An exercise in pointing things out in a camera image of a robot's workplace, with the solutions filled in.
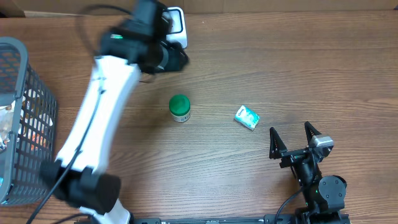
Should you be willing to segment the teal tissue pack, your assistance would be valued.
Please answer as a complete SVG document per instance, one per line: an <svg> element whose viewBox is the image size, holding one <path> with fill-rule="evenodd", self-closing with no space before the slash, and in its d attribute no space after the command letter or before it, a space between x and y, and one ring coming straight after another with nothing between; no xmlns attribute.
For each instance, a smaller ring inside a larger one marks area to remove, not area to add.
<svg viewBox="0 0 398 224"><path fill-rule="evenodd" d="M253 131L259 123L260 116L245 105L242 105L236 112L234 120Z"/></svg>

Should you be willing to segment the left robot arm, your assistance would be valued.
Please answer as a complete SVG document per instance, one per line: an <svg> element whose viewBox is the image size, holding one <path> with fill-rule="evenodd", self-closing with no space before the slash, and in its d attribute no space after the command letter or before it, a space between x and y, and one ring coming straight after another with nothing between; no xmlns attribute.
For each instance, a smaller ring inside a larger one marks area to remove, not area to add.
<svg viewBox="0 0 398 224"><path fill-rule="evenodd" d="M49 195L92 223L133 223L119 200L121 179L106 169L111 143L130 94L143 73L179 72L189 61L183 10L138 1L92 50L93 68L75 124L54 161L40 165Z"/></svg>

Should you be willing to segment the green lid jar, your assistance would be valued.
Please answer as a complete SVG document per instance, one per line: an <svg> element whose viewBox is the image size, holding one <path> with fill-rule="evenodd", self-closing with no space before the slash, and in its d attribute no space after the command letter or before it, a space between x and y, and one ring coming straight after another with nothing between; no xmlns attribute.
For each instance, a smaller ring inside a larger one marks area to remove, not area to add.
<svg viewBox="0 0 398 224"><path fill-rule="evenodd" d="M185 95L174 95L169 101L169 111L174 121L186 122L191 115L190 100Z"/></svg>

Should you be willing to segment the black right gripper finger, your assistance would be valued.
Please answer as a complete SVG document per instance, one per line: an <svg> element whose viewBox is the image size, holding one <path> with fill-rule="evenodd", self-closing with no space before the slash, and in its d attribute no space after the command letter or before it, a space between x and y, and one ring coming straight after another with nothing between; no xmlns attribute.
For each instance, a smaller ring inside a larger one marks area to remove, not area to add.
<svg viewBox="0 0 398 224"><path fill-rule="evenodd" d="M317 137L321 135L321 132L319 132L316 128L314 128L314 126L309 121L306 121L304 123L304 126L305 126L307 142L309 144L314 144L315 141L317 140Z"/></svg>
<svg viewBox="0 0 398 224"><path fill-rule="evenodd" d="M269 158L279 159L282 157L283 153L287 152L287 148L274 127L271 127L269 131L270 131L270 141L271 141Z"/></svg>

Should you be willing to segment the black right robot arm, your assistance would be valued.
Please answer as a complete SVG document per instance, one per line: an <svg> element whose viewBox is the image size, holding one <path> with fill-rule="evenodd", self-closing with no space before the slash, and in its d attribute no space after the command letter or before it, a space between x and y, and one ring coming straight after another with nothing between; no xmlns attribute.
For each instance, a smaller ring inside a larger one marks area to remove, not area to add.
<svg viewBox="0 0 398 224"><path fill-rule="evenodd" d="M281 168L289 167L298 180L300 189L290 196L275 215L266 215L266 223L311 223L311 224L348 224L348 215L342 214L345 207L347 183L338 175L323 176L318 164L334 147L334 141L328 135L305 122L307 146L290 151L285 146L275 128L270 128L270 159L280 159ZM305 207L298 208L292 215L283 215L284 207L295 197L302 194Z"/></svg>

